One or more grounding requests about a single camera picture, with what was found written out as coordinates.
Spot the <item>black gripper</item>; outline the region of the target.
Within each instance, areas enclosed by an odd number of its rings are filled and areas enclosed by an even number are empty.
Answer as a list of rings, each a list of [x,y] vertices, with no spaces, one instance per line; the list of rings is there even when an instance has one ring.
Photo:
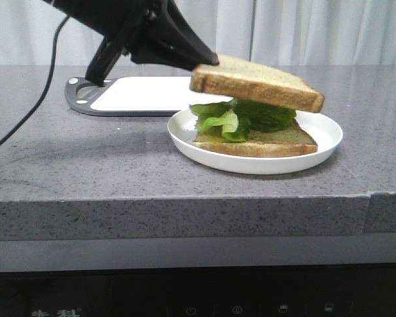
[[[100,87],[121,55],[131,55],[137,64],[188,71],[199,64],[219,64],[217,54],[196,35],[174,1],[46,3],[103,36],[85,73],[87,81]]]

